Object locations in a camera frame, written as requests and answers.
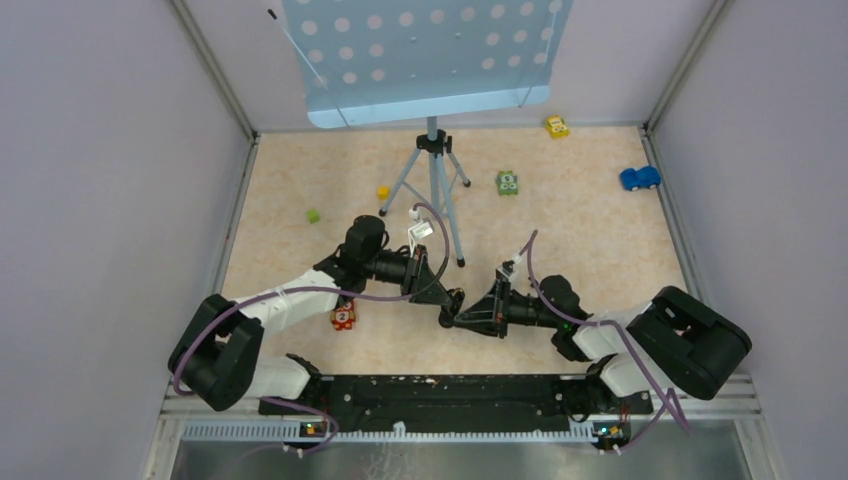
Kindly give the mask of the earbuds case base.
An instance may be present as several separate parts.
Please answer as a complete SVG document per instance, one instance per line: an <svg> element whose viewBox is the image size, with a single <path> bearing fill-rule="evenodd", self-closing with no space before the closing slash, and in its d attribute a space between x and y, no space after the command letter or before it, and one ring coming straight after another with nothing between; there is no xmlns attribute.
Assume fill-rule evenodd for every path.
<svg viewBox="0 0 848 480"><path fill-rule="evenodd" d="M462 306L466 297L465 291L462 288L453 288L448 291L451 298L451 306L449 311L452 315L458 314L462 310Z"/></svg>

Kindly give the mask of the black earbuds charging case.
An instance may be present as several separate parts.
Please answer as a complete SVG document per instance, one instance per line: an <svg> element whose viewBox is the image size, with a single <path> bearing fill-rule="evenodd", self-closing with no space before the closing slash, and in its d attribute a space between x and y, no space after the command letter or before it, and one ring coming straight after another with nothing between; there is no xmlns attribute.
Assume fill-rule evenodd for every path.
<svg viewBox="0 0 848 480"><path fill-rule="evenodd" d="M446 329L454 327L453 317L450 315L440 314L438 318L438 323L441 327Z"/></svg>

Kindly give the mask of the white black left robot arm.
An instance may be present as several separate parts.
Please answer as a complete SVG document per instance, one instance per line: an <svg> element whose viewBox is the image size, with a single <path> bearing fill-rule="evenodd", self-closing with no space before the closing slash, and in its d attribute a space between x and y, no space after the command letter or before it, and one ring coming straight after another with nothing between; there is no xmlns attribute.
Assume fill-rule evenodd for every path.
<svg viewBox="0 0 848 480"><path fill-rule="evenodd" d="M297 413L319 404L320 386L311 380L308 365L288 356L269 366L270 377L254 376L263 342L270 336L319 314L329 314L351 300L375 301L366 294L371 281L396 285L395 301L437 306L451 319L461 305L458 290L441 283L447 265L432 270L422 241L445 228L440 218L420 214L413 207L405 245L392 250L383 220L357 217L344 241L328 257L299 277L253 297L229 300L220 294L206 297L195 311L169 360L172 389L180 396L195 395L214 411L224 411L247 394L277 396Z"/></svg>

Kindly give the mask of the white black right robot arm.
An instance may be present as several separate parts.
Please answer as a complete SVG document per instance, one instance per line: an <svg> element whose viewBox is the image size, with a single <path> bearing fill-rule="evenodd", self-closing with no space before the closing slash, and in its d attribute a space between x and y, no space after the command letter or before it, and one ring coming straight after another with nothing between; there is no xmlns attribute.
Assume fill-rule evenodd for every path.
<svg viewBox="0 0 848 480"><path fill-rule="evenodd" d="M477 302L442 313L439 322L496 338L511 325L552 329L561 356L590 363L597 378L586 385L586 397L600 412L654 387L711 400L752 349L741 327L675 286L642 305L601 315L581 307L562 275L545 277L540 290L522 294L498 277Z"/></svg>

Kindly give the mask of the red owl number block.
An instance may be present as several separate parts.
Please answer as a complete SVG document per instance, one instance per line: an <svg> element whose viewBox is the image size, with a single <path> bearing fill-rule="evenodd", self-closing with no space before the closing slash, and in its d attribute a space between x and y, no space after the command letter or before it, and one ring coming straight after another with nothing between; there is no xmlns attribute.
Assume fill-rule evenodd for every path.
<svg viewBox="0 0 848 480"><path fill-rule="evenodd" d="M336 331L352 330L356 321L357 315L353 300L336 308L331 316L331 324Z"/></svg>

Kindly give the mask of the small green cube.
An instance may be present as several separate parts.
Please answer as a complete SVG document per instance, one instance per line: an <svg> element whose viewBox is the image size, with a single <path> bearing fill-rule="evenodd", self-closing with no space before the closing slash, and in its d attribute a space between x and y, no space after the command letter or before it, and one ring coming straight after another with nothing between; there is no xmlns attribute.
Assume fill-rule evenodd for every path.
<svg viewBox="0 0 848 480"><path fill-rule="evenodd" d="M315 224L321 219L319 213L314 209L308 210L306 216L310 224Z"/></svg>

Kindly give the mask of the green monster toy block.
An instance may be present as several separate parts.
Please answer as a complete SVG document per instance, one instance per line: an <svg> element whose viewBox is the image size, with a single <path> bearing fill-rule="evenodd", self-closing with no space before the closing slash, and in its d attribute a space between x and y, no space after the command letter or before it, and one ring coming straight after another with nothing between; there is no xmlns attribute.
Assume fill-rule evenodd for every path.
<svg viewBox="0 0 848 480"><path fill-rule="evenodd" d="M499 196L513 196L519 193L518 177L512 170L499 171L495 183Z"/></svg>

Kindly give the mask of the yellow toy block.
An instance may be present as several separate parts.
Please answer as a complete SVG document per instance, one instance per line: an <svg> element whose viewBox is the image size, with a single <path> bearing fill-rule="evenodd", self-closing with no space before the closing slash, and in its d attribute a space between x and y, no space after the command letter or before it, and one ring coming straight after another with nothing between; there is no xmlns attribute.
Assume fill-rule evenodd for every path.
<svg viewBox="0 0 848 480"><path fill-rule="evenodd" d="M570 129L559 115L549 116L545 120L545 129L552 139L564 138L570 135Z"/></svg>

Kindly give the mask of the blue toy car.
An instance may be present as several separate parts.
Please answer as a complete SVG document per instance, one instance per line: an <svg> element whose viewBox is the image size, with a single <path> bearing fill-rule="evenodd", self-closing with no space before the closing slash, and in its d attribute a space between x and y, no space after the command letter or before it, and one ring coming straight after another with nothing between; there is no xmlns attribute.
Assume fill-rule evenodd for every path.
<svg viewBox="0 0 848 480"><path fill-rule="evenodd" d="M626 191L657 189L662 182L659 171L653 166L627 168L619 174L619 180Z"/></svg>

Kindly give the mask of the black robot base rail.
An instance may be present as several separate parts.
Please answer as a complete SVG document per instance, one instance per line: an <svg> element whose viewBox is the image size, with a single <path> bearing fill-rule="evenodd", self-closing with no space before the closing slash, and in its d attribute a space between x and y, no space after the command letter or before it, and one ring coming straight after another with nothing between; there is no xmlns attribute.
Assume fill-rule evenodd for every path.
<svg viewBox="0 0 848 480"><path fill-rule="evenodd" d="M336 375L311 380L296 400L334 418L342 432L563 432L593 415L650 414L646 392L618 398L596 376Z"/></svg>

